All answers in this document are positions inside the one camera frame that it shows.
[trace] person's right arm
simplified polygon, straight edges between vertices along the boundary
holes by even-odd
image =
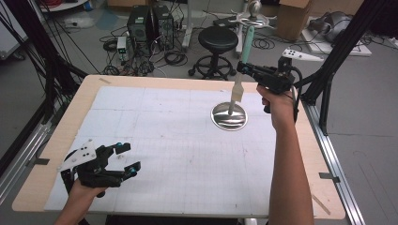
[[[293,119],[290,92],[274,95],[257,87],[263,104],[271,108],[276,130],[274,172],[269,198],[269,225],[314,224],[313,203]]]

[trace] gray floor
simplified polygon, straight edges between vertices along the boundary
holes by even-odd
[[[59,17],[80,13],[69,10]],[[106,52],[102,49],[100,37],[109,36],[110,31],[126,24],[126,13],[106,8],[89,12],[96,25],[70,34],[87,57],[99,69],[106,66]],[[200,24],[204,18],[194,20]],[[204,25],[214,18],[207,16]],[[200,79],[199,75],[188,76],[188,70],[200,57],[206,54],[197,43],[197,33],[192,35],[188,49],[188,63],[183,67],[162,67],[148,76]],[[74,65],[96,74],[83,55],[73,47],[65,35],[65,44]],[[276,66],[283,50],[289,44],[276,42],[271,50],[252,49],[249,61],[256,65]],[[329,108],[329,136],[333,143],[345,176],[367,224],[398,224],[398,51],[372,43],[368,48],[371,57],[349,56],[333,80]],[[230,52],[224,56],[236,64],[236,56]],[[314,73],[319,63],[294,62],[304,76]],[[9,148],[23,126],[33,115],[44,96],[36,73],[29,60],[0,61],[0,156]],[[253,82],[246,77],[246,82]],[[11,208],[12,202],[29,174],[27,168],[6,200],[0,205],[2,224],[52,224],[55,213],[19,213]],[[104,216],[87,217],[92,224],[104,224]],[[317,220],[316,224],[349,224],[343,220]]]

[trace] caster wheel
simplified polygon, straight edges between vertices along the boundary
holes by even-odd
[[[188,74],[189,74],[190,76],[193,76],[193,74],[195,74],[195,69],[190,69],[190,70],[188,70]]]

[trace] computer tower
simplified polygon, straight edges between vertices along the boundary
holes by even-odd
[[[174,18],[167,6],[154,6],[153,21],[155,39],[160,44],[161,50],[174,48]]]
[[[127,22],[132,47],[138,56],[152,54],[150,45],[154,38],[149,6],[133,6]]]

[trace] metal plate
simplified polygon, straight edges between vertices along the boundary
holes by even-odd
[[[221,129],[235,131],[245,127],[248,122],[248,115],[242,107],[235,104],[232,114],[228,114],[231,102],[223,102],[218,104],[211,111],[211,120]]]

